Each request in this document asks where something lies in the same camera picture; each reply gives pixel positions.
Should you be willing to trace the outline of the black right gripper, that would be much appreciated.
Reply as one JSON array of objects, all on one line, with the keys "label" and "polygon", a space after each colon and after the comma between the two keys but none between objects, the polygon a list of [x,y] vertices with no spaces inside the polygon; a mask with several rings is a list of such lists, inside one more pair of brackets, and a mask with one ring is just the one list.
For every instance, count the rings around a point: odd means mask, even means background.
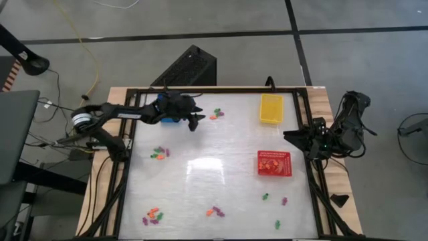
[{"label": "black right gripper", "polygon": [[290,138],[291,144],[303,150],[308,159],[328,159],[331,156],[331,136],[326,131],[321,133],[308,133],[304,129],[297,131],[284,131],[285,138]]}]

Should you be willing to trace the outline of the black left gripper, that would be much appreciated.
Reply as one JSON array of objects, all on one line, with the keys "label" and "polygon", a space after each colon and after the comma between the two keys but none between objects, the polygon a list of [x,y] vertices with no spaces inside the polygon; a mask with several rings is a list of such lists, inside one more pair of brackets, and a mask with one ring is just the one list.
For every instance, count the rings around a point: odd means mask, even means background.
[{"label": "black left gripper", "polygon": [[196,105],[195,97],[183,94],[178,90],[168,90],[161,94],[163,99],[156,99],[156,109],[161,113],[160,119],[181,120],[187,118],[189,130],[194,132],[199,121],[205,118],[205,115],[196,114],[196,112],[202,112],[203,109]]}]

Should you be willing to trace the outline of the red plastic basket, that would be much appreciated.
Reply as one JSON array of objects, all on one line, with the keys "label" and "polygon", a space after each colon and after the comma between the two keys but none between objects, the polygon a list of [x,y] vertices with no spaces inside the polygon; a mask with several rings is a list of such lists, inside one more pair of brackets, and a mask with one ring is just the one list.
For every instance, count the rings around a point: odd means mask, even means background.
[{"label": "red plastic basket", "polygon": [[[273,161],[277,161],[279,165],[273,165]],[[265,164],[271,163],[271,168],[266,169]],[[289,152],[283,151],[258,151],[257,152],[257,172],[259,175],[265,176],[292,176],[292,162]]]}]

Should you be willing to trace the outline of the yellow plastic basket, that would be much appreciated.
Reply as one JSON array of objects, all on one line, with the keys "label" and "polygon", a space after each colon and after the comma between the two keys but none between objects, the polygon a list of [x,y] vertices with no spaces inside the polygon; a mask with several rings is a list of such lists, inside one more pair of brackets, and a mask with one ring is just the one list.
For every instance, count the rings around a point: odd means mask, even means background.
[{"label": "yellow plastic basket", "polygon": [[277,94],[262,94],[259,119],[265,124],[281,124],[284,119],[284,97]]}]

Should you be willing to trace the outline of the black perforated computer case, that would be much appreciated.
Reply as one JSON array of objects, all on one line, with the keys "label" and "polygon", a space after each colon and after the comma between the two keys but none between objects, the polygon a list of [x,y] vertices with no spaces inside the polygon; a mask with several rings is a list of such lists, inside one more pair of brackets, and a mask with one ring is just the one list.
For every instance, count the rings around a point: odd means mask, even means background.
[{"label": "black perforated computer case", "polygon": [[151,86],[216,86],[217,58],[191,45]]}]

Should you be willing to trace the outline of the grey stand leg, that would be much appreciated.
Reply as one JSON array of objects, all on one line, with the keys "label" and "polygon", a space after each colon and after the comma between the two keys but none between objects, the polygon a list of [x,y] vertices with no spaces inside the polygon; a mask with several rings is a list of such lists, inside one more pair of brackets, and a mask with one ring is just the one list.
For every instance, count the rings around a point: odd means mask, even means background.
[{"label": "grey stand leg", "polygon": [[413,125],[399,129],[399,135],[402,137],[409,136],[410,134],[422,132],[428,139],[428,118],[425,118]]}]

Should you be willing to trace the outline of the black desk foot bar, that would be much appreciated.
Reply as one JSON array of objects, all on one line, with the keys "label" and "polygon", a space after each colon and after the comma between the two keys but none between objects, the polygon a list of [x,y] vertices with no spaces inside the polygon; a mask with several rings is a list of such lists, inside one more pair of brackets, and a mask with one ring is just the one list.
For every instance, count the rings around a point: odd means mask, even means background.
[{"label": "black desk foot bar", "polygon": [[26,181],[35,185],[49,187],[68,193],[84,195],[87,184],[78,179],[60,175],[47,169],[19,162],[12,176],[13,181]]}]

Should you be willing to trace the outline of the black stand base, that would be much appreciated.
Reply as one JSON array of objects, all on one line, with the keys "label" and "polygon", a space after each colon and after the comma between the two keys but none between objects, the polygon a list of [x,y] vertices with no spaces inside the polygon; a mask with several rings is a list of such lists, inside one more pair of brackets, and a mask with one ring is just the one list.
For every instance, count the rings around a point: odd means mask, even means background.
[{"label": "black stand base", "polygon": [[37,76],[46,72],[50,62],[21,43],[9,30],[0,24],[0,46],[5,48],[21,64],[26,74]]}]

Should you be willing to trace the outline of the grey office desk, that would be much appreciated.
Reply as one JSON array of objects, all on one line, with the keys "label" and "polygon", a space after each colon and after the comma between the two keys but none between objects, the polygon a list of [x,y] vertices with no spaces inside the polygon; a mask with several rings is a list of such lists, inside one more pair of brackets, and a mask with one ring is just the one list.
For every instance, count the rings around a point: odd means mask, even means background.
[{"label": "grey office desk", "polygon": [[38,90],[0,93],[0,185],[13,178],[39,95]]}]

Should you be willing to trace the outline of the orange black striped board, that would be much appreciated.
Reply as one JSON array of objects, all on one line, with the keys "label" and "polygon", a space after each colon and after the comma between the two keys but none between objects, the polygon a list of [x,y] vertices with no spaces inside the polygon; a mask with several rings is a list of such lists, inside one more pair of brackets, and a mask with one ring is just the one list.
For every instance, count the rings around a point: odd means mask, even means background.
[{"label": "orange black striped board", "polygon": [[8,62],[5,70],[0,70],[0,92],[11,91],[20,69],[21,64],[15,60]]}]

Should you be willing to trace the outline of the black metal table frame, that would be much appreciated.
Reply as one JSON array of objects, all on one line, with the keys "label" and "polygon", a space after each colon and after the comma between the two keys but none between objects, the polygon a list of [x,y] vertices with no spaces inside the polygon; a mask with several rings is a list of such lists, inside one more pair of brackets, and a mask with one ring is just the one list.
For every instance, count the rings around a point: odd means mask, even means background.
[{"label": "black metal table frame", "polygon": [[[332,113],[331,105],[328,99],[327,90],[323,86],[280,86],[277,88],[278,92],[283,90],[295,90],[300,95],[302,103],[298,105],[300,114],[306,114],[308,118],[324,118],[327,125],[334,122],[334,114]],[[178,86],[177,90],[183,92],[197,92],[201,90],[205,94],[255,94],[255,93],[269,93],[271,92],[268,86]],[[101,151],[94,155],[92,165],[92,177],[90,187],[98,187],[97,191],[94,189],[87,189],[84,196],[84,202],[78,222],[77,232],[85,232],[90,227],[90,218],[94,214],[99,214],[104,207],[108,196],[113,193],[112,188],[117,187],[119,179],[124,175],[121,170],[122,164],[103,164],[102,162],[107,157],[107,152]],[[350,229],[358,233],[358,236],[346,236],[333,230],[329,225],[333,219],[324,204],[320,199],[317,199],[315,206],[316,220],[321,223],[322,240],[329,241],[363,241],[362,228],[357,214],[354,195],[350,186],[349,177],[345,174],[344,160],[337,158],[336,164],[328,166],[324,171],[317,173],[314,181],[322,184],[322,193],[329,197],[334,192],[339,194],[346,194],[349,199],[343,208],[335,208],[335,211],[343,219]]]}]

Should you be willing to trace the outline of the black triangular bracket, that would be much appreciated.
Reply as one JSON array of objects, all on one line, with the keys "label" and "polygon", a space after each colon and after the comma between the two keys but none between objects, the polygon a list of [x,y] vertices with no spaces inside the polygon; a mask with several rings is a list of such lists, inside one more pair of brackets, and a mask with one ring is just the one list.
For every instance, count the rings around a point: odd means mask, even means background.
[{"label": "black triangular bracket", "polygon": [[342,208],[348,201],[349,199],[349,195],[343,194],[343,195],[338,195],[338,194],[332,194],[330,196],[330,200],[336,204],[339,208]]}]

